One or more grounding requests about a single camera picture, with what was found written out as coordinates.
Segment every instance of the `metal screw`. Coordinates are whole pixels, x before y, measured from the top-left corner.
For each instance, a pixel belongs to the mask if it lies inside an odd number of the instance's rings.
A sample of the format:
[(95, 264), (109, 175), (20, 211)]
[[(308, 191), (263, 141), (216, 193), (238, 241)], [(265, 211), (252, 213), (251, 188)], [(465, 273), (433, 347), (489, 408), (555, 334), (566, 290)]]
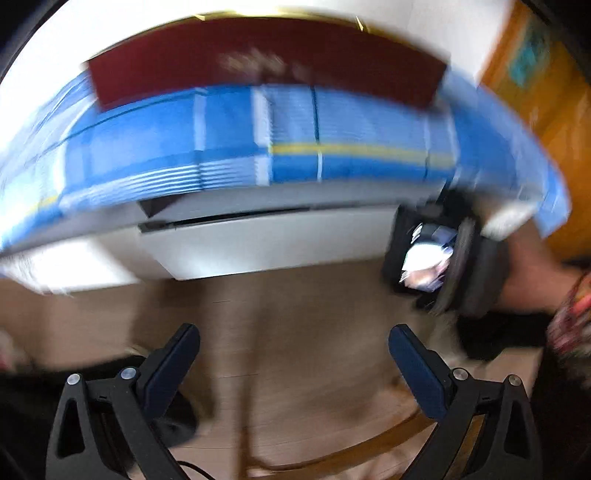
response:
[(468, 378), (468, 372), (463, 368), (455, 368), (453, 370), (453, 378), (456, 380), (466, 380)]
[(514, 387), (521, 385), (521, 379), (517, 375), (509, 375), (509, 383)]
[(131, 380), (133, 377), (135, 377), (136, 373), (137, 372), (134, 367), (124, 368), (123, 371), (121, 372), (121, 378), (123, 380)]
[(80, 381), (80, 375), (78, 374), (71, 374), (68, 377), (68, 385), (76, 385)]

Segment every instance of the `device screen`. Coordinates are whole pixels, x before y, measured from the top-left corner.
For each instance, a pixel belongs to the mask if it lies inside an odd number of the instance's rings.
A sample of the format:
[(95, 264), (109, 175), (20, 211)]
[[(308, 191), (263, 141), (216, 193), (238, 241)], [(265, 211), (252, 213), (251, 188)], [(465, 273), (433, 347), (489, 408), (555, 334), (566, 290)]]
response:
[(456, 237), (457, 231), (446, 226), (421, 223), (416, 227), (404, 259), (400, 283), (429, 292), (440, 288)]

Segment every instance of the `person's hand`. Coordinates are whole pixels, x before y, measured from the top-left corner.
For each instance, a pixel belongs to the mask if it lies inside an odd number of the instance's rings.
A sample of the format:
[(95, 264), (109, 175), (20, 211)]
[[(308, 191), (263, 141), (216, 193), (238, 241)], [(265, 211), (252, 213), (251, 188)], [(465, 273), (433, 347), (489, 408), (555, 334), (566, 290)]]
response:
[(557, 262), (529, 220), (507, 238), (510, 272), (496, 307), (554, 314), (582, 272)]

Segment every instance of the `wooden floor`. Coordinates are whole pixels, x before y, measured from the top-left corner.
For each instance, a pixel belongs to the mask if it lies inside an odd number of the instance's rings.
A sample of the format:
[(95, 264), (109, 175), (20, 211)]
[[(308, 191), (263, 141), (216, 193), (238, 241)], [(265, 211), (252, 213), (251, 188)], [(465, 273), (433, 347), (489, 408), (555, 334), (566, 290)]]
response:
[[(449, 318), (412, 311), (381, 284), (379, 267), (356, 262), (47, 297), (4, 281), (0, 326), (44, 366), (64, 368), (123, 355), (133, 343), (157, 348), (181, 323), (197, 325), (202, 350), (185, 393), (209, 421), (173, 455), (218, 479), (236, 478), (245, 382), (254, 453), (270, 464), (332, 453), (402, 420), (414, 403), (390, 387), (398, 373), (386, 340), (397, 323), (409, 323), (450, 365), (489, 378), (515, 372), (531, 383), (535, 369), (521, 354), (486, 371), (466, 362)], [(402, 471), (427, 436), (342, 478)]]

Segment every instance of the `black cable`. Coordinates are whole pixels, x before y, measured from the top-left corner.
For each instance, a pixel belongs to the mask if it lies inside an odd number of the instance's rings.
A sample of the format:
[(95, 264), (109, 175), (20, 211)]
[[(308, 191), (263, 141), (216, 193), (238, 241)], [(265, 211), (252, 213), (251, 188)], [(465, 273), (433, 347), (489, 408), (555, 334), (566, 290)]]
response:
[(180, 466), (186, 466), (186, 467), (188, 467), (188, 468), (190, 468), (192, 470), (195, 470), (197, 473), (200, 473), (205, 478), (207, 478), (207, 480), (216, 480), (214, 477), (212, 477), (211, 475), (209, 475), (209, 473), (207, 473), (205, 470), (199, 468), (197, 465), (193, 465), (192, 463), (185, 462), (183, 460), (177, 460), (177, 463)]

